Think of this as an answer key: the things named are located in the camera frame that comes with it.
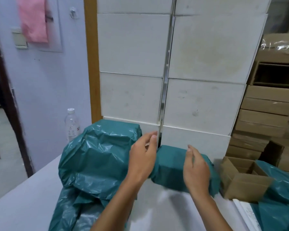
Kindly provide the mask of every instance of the left hand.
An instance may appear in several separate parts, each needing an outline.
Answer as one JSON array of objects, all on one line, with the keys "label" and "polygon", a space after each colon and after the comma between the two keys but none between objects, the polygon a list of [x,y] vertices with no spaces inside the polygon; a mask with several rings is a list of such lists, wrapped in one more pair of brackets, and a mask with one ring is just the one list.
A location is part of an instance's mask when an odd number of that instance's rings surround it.
[{"label": "left hand", "polygon": [[149,177],[156,159],[157,134],[157,131],[146,133],[131,146],[127,180],[141,186]]}]

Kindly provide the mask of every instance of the table surface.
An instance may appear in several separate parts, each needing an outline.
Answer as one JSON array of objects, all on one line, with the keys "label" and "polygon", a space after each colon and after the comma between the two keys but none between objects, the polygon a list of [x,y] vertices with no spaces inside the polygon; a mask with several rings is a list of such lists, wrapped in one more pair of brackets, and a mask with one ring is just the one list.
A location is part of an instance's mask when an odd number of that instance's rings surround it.
[{"label": "table surface", "polygon": [[[60,156],[0,199],[0,231],[46,231],[62,184]],[[220,194],[215,201],[234,231],[248,231],[234,203]],[[138,193],[127,230],[205,231],[188,193],[166,189],[147,180]]]}]

